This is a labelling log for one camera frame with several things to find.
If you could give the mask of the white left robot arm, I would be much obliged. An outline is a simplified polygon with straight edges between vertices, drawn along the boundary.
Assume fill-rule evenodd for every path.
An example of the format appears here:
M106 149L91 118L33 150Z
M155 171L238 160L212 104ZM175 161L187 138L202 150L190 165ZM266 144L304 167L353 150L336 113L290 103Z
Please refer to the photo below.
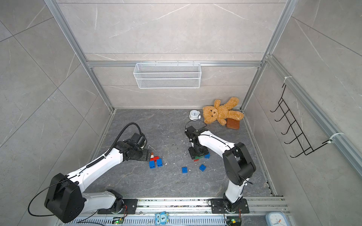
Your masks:
M130 139L118 141L103 155L67 175L57 174L51 180L44 206L62 222L68 223L80 214L106 210L119 213L125 209L123 197L115 190L86 193L96 179L124 161L148 161L150 152L145 148L144 134L135 133Z

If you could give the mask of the red long lego brick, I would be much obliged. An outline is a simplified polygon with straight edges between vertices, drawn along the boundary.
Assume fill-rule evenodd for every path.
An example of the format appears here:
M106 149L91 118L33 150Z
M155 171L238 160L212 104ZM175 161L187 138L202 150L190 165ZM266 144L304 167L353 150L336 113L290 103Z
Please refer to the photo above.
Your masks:
M154 158L151 158L150 161L157 161L159 159L158 156L154 157Z

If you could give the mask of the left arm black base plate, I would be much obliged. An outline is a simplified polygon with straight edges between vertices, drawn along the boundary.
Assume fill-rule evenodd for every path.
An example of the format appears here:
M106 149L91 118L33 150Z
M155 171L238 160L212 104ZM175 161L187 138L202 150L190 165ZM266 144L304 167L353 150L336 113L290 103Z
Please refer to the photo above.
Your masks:
M100 209L98 214L135 214L138 199L116 200L116 203L110 209Z

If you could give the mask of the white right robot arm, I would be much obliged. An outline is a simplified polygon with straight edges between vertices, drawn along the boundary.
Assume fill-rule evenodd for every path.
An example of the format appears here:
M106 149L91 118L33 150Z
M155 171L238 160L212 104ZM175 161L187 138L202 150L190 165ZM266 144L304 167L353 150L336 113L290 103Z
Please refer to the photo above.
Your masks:
M189 126L185 135L191 143L189 154L193 161L206 158L210 151L223 159L226 175L229 179L226 192L222 199L211 199L212 213L224 211L249 213L248 203L243 198L243 191L256 171L256 165L247 147L239 143L223 140L206 128L195 129Z

